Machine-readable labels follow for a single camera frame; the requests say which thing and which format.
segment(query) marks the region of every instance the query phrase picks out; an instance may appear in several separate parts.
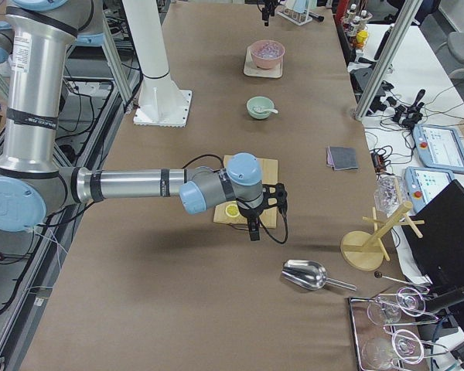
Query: spoon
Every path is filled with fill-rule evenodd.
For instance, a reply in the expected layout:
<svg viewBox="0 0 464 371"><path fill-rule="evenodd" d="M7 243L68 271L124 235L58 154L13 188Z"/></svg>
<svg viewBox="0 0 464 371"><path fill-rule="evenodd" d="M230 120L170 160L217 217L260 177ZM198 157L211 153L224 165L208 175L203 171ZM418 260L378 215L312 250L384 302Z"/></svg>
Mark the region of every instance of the spoon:
<svg viewBox="0 0 464 371"><path fill-rule="evenodd" d="M278 110L275 110L274 108L263 108L263 107L253 107L253 111L256 112L257 114L263 114L264 112L271 112L273 114L278 113Z"/></svg>
<svg viewBox="0 0 464 371"><path fill-rule="evenodd" d="M308 290L318 290L325 284L331 284L357 291L357 287L353 284L328 278L325 267L311 260L287 260L281 273L285 279Z"/></svg>

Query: wooden cutting board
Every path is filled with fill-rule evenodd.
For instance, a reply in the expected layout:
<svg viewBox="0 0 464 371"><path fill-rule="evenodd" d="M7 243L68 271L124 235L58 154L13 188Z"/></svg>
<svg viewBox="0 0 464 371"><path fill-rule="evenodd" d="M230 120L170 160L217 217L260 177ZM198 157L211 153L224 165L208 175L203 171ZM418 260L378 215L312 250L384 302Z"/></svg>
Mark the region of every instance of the wooden cutting board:
<svg viewBox="0 0 464 371"><path fill-rule="evenodd" d="M223 163L227 165L230 160L231 155L225 155L223 158ZM277 184L278 182L278 160L272 160L269 158L258 158L258 161L263 172L263 183L264 184ZM215 213L213 215L213 221L215 223L222 224L243 224L247 225L246 219L242 215L236 217L228 216L225 212L227 207L230 204L234 204L235 201L229 201L227 203L222 203L215 207ZM273 207L271 209L265 210L261 214L261 222L267 228L276 228L277 227L277 208Z"/></svg>

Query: brown table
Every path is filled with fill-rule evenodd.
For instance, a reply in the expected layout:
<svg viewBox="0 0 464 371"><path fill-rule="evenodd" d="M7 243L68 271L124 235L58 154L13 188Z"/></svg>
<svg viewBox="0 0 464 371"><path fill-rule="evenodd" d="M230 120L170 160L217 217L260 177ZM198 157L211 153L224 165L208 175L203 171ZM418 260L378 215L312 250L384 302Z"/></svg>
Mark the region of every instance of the brown table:
<svg viewBox="0 0 464 371"><path fill-rule="evenodd" d="M187 215L179 198L112 199L86 212L23 370L355 369L346 298L306 292L280 277L287 259L323 263L361 296L387 287L353 269L339 251L374 204L374 171L329 13L298 27L254 5L172 4L164 37L173 79L193 90L185 128L135 126L127 117L106 169L178 168L207 152L249 151L279 160L288 190L286 245L262 233ZM286 48L279 80L242 73L246 47ZM270 97L266 121L245 103ZM326 146L354 147L360 168L334 172ZM217 167L213 160L201 164ZM282 237L281 221L274 233ZM399 273L397 258L382 270Z"/></svg>

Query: white coaster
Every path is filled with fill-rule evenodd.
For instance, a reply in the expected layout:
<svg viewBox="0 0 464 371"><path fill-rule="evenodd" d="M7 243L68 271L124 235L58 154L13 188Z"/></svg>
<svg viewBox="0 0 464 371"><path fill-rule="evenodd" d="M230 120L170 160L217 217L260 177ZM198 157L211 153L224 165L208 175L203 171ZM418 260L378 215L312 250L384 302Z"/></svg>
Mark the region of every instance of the white coaster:
<svg viewBox="0 0 464 371"><path fill-rule="evenodd" d="M244 75L253 76L253 77L268 77L271 79L278 79L279 77L281 77L283 73L283 65L284 65L284 60L282 58L282 61L280 62L280 64L278 64L271 70L263 70L259 67L256 67L251 57L251 49L248 46L247 51L246 51L246 61L244 62Z"/></svg>

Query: pink bowl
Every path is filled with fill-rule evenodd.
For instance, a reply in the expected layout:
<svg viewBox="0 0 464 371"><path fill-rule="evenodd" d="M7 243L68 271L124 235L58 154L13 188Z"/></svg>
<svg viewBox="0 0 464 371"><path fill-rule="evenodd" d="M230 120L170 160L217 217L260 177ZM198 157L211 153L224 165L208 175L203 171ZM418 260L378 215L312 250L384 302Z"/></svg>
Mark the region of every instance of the pink bowl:
<svg viewBox="0 0 464 371"><path fill-rule="evenodd" d="M254 64L263 70L277 66L285 54L284 46L274 40L256 41L250 46L250 51Z"/></svg>

